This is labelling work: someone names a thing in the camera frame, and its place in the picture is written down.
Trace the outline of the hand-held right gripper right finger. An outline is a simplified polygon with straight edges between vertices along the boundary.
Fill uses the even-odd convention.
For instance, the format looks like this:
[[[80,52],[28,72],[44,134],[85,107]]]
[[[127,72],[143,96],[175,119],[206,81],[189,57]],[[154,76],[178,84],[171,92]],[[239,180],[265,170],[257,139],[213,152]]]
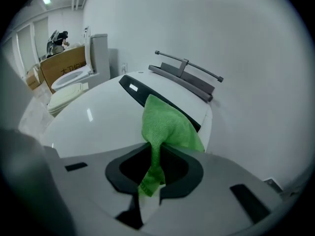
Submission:
[[[154,236],[225,236],[253,225],[230,188],[246,186],[272,212],[282,199],[270,186],[237,163],[187,148],[181,152],[197,159],[202,181],[186,197],[165,199],[143,226]]]

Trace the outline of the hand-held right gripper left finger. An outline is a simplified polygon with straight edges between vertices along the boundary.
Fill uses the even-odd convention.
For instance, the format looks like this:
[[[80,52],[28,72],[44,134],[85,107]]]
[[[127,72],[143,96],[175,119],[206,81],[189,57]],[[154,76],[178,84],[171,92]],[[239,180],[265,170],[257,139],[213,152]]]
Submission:
[[[138,183],[150,160],[148,143],[61,160],[79,236],[147,236]]]

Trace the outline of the white toilet lid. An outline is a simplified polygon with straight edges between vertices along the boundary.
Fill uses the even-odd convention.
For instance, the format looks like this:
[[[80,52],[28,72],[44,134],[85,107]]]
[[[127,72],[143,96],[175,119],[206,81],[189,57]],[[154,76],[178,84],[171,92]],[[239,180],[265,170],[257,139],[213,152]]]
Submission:
[[[41,143],[56,149],[61,158],[143,143],[144,108],[128,96],[120,78],[88,90],[66,106],[47,127]]]

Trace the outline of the green cloth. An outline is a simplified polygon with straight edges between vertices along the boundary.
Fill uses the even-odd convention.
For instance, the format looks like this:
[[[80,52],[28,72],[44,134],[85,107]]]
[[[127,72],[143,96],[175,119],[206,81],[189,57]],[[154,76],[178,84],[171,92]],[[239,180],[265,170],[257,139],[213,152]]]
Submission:
[[[160,164],[160,147],[163,143],[205,152],[204,145],[188,118],[151,94],[145,103],[141,133],[151,145],[151,165],[138,186],[140,195],[151,197],[160,185],[166,184]]]

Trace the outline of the white open toilet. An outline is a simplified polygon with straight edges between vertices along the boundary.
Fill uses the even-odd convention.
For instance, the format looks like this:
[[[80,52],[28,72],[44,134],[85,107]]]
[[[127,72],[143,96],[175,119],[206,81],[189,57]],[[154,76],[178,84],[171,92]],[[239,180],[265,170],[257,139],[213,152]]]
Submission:
[[[91,34],[89,27],[84,29],[85,64],[74,68],[52,83],[52,90],[58,91],[74,83],[88,83],[89,89],[110,79],[108,35]]]

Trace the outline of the cream lidded plastic box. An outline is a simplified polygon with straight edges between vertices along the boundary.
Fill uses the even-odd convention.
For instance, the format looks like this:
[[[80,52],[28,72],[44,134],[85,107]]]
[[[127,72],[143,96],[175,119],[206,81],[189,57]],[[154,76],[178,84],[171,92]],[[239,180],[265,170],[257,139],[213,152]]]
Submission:
[[[88,83],[75,83],[55,92],[47,104],[47,111],[56,117],[67,105],[89,89]]]

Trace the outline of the small cardboard box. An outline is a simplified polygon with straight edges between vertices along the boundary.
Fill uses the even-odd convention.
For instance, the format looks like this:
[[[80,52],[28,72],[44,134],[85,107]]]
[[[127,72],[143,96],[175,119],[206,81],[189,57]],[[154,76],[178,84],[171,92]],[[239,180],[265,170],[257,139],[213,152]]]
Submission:
[[[31,90],[36,89],[44,81],[44,76],[41,68],[34,66],[26,74],[26,83]]]

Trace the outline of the large printed cardboard box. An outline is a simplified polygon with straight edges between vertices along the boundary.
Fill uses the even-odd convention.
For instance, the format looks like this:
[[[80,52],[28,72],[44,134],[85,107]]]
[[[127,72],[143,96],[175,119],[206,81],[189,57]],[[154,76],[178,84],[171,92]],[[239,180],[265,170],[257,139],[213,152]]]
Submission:
[[[40,63],[44,79],[51,93],[52,84],[61,76],[86,65],[85,48],[80,46],[51,56]]]

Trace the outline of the grey metal bracket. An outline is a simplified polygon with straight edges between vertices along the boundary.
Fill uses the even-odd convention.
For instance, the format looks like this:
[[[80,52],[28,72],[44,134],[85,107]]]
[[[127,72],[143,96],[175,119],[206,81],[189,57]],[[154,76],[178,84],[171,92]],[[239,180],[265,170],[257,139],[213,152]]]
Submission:
[[[175,56],[171,56],[171,55],[162,53],[158,50],[155,51],[155,54],[180,61],[181,65],[179,68],[176,68],[174,66],[171,66],[167,63],[162,62],[160,67],[157,67],[154,65],[149,65],[148,69],[150,71],[153,71],[156,74],[159,74],[159,75],[181,85],[182,87],[186,88],[190,92],[197,95],[199,98],[201,98],[205,102],[211,102],[212,101],[213,92],[214,92],[215,87],[210,85],[209,83],[195,77],[194,75],[187,73],[185,71],[185,68],[188,65],[192,66],[192,67],[214,77],[220,83],[223,82],[223,77],[217,76],[217,75],[213,74],[212,72],[207,71],[206,69],[204,69],[204,68],[202,68],[196,64],[193,64],[187,59],[177,58]]]

